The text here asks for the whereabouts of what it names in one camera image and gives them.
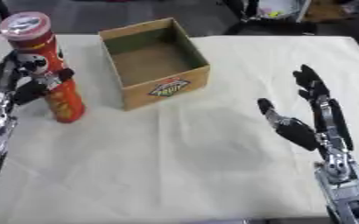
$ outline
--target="red snack can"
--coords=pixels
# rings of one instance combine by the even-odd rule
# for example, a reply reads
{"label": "red snack can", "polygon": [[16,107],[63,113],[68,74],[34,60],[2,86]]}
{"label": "red snack can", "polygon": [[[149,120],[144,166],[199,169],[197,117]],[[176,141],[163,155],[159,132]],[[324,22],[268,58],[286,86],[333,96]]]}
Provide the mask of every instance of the red snack can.
{"label": "red snack can", "polygon": [[67,68],[64,56],[51,31],[50,18],[40,12],[21,12],[6,18],[0,32],[18,53],[18,60],[50,90],[46,101],[57,121],[71,123],[78,120],[85,106],[77,93],[73,79],[59,84],[57,72]]}

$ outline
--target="cardboard box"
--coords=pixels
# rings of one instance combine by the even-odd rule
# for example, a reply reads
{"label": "cardboard box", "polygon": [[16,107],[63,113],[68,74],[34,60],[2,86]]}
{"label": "cardboard box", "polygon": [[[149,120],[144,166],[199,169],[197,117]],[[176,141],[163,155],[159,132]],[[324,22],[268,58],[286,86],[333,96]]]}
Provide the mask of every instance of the cardboard box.
{"label": "cardboard box", "polygon": [[209,64],[173,18],[99,32],[125,110],[207,84]]}

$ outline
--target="table surface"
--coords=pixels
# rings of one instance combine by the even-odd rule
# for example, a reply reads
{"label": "table surface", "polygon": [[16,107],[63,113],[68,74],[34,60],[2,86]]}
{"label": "table surface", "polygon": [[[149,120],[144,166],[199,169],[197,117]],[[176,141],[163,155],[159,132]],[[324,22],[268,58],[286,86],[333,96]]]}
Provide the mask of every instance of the table surface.
{"label": "table surface", "polygon": [[[0,224],[325,215],[320,160],[276,135],[257,98],[312,123],[292,71],[313,67],[341,103],[359,162],[359,46],[342,37],[193,38],[208,85],[129,112],[95,35],[59,35],[88,110],[57,123],[19,108],[0,175]],[[10,50],[0,37],[0,59]]]}

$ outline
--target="floor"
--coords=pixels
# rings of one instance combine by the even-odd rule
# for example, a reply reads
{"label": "floor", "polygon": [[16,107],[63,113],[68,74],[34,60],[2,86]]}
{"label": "floor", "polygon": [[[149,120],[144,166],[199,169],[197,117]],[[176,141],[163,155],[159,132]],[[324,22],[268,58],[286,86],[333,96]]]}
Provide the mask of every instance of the floor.
{"label": "floor", "polygon": [[42,11],[57,33],[97,33],[101,30],[176,18],[191,36],[221,34],[236,18],[216,0],[132,0],[122,3],[73,0],[4,0],[11,12]]}

